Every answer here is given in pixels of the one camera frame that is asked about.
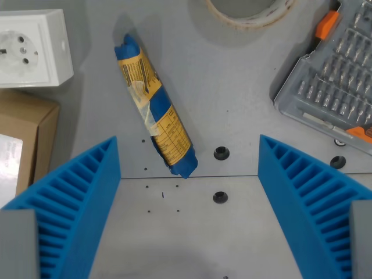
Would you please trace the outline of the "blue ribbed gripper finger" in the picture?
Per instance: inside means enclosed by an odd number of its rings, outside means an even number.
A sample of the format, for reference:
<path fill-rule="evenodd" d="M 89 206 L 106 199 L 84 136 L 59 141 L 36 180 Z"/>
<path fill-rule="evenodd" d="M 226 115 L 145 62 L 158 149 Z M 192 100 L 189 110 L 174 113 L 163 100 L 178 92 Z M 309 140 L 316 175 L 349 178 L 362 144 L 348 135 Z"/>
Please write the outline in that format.
<path fill-rule="evenodd" d="M 371 190 L 276 139 L 260 135 L 258 178 L 303 278 L 352 278 L 349 209 Z"/>
<path fill-rule="evenodd" d="M 111 137 L 3 207 L 35 213 L 41 278 L 88 278 L 120 180 L 117 138 Z"/>

